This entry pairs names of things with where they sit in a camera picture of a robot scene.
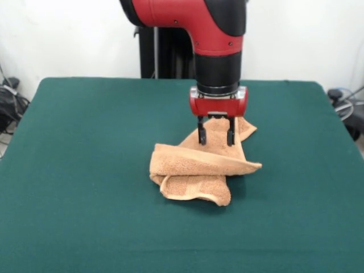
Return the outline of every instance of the green felt surface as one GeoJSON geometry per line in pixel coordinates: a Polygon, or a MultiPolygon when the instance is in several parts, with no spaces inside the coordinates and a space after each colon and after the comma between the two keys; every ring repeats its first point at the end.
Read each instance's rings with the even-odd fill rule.
{"type": "Polygon", "coordinates": [[[263,168],[228,207],[159,193],[150,156],[196,128],[192,84],[42,81],[0,162],[0,272],[363,272],[364,161],[313,82],[244,82],[263,168]]]}

